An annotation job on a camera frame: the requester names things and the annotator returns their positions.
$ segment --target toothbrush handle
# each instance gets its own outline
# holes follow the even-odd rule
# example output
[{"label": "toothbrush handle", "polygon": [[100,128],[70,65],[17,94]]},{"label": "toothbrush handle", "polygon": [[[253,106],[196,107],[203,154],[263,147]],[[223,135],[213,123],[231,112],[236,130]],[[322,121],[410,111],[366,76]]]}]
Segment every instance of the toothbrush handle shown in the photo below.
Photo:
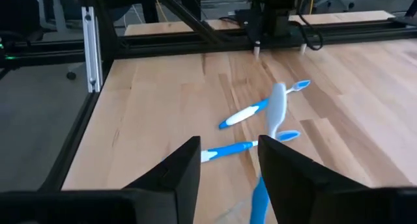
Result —
[{"label": "toothbrush handle", "polygon": [[252,210],[250,212],[250,224],[265,224],[266,211],[268,210],[269,196],[263,178],[260,177],[258,185],[252,194]]},{"label": "toothbrush handle", "polygon": [[244,150],[248,150],[249,148],[253,147],[253,145],[253,142],[239,142],[224,147],[208,149],[206,150],[207,152],[202,151],[201,153],[212,154],[213,156],[210,156],[210,158],[208,159],[210,161],[215,160],[217,158],[221,158],[222,156],[228,156],[242,152]]},{"label": "toothbrush handle", "polygon": [[238,122],[243,121],[244,119],[253,116],[254,114],[264,110],[268,105],[268,98],[257,102],[256,104],[252,104],[251,106],[240,110],[239,112],[233,114],[228,119],[224,120],[219,125],[219,129],[224,129],[229,126],[232,126]]}]

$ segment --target wood grain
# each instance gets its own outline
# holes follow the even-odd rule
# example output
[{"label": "wood grain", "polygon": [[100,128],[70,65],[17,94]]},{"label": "wood grain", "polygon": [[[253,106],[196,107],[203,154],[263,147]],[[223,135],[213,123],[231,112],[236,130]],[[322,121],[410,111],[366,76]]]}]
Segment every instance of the wood grain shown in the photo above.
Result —
[{"label": "wood grain", "polygon": [[[311,23],[381,20],[385,12],[306,16]],[[216,29],[234,28],[224,21]],[[189,31],[185,24],[129,26],[126,34]],[[288,97],[280,130],[287,146],[367,186],[417,184],[417,43],[325,46],[321,51],[249,51],[115,61],[64,189],[121,188],[193,135],[203,148],[257,139],[265,113],[226,130],[217,125],[266,98],[276,82],[311,85]],[[247,223],[256,150],[201,166],[195,223]],[[273,212],[267,223],[276,223]]]}]

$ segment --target blue toothbrush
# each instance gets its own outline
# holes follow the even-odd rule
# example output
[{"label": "blue toothbrush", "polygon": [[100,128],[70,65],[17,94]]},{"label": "blue toothbrush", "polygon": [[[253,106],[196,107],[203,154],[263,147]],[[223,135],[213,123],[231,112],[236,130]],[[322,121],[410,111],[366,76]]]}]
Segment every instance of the blue toothbrush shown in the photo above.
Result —
[{"label": "blue toothbrush", "polygon": [[[294,83],[294,85],[285,91],[286,94],[289,94],[293,91],[300,91],[304,88],[306,88],[309,84],[311,83],[310,80],[303,80],[303,81],[299,81]],[[231,117],[229,117],[228,119],[224,120],[222,123],[220,123],[219,125],[219,129],[224,129],[227,128],[229,126],[232,126],[238,122],[243,121],[244,119],[255,115],[256,113],[264,110],[268,105],[268,98],[261,100],[259,102],[257,102],[256,104],[252,104],[251,106],[240,110],[239,112],[235,113],[234,115],[232,115]]]},{"label": "blue toothbrush", "polygon": [[[285,93],[285,85],[283,83],[275,84],[269,98],[268,108],[266,109],[266,128],[268,129],[268,135],[273,139],[276,138],[278,127],[285,119],[286,110],[287,95]],[[268,202],[268,191],[262,177],[260,177],[252,194],[250,224],[265,224]]]},{"label": "blue toothbrush", "polygon": [[[281,142],[290,141],[300,136],[300,132],[297,130],[286,130],[282,132],[278,132],[276,139]],[[235,153],[243,152],[248,150],[249,148],[256,147],[258,145],[258,141],[248,141],[248,142],[239,142],[234,143],[232,145],[212,148],[208,150],[201,151],[201,163],[215,160],[217,158],[221,158],[223,156],[232,155]]]}]

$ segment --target wooden surface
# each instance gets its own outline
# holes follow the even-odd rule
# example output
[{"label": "wooden surface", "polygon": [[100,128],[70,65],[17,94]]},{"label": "wooden surface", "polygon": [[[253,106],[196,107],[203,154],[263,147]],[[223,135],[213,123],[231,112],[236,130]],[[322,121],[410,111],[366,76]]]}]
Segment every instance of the wooden surface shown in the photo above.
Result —
[{"label": "wooden surface", "polygon": [[[380,20],[385,12],[306,16],[312,23]],[[215,28],[234,27],[211,21]],[[129,35],[189,30],[183,23],[129,26]],[[311,79],[288,97],[287,145],[367,186],[417,184],[417,43],[396,40],[320,51],[250,51],[115,61],[64,189],[121,188],[193,135],[203,148],[257,139],[265,113],[219,131],[273,83]],[[248,223],[256,151],[201,166],[195,223]],[[272,212],[268,223],[275,223]]]}]

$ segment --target floor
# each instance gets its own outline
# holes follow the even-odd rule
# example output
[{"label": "floor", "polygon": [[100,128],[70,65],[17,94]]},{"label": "floor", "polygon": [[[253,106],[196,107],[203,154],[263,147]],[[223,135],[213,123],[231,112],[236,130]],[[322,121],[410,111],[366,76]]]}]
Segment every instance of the floor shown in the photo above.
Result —
[{"label": "floor", "polygon": [[[372,8],[396,12],[399,6],[410,5],[411,0],[375,1]],[[354,10],[369,10],[365,3]],[[223,4],[203,3],[203,12],[209,19],[226,16],[236,8],[246,8],[243,1]],[[137,13],[141,18],[140,7]],[[168,20],[177,18],[166,8]],[[135,10],[130,10],[126,24],[139,23]],[[123,18],[115,25],[124,25]],[[118,29],[121,35],[124,29]],[[48,34],[46,40],[81,38],[81,33],[71,35]],[[51,65],[20,68],[0,81],[0,191],[38,189],[49,173],[68,131],[78,114],[87,93],[85,69],[82,64],[75,69],[78,78],[65,78],[68,65]]]}]

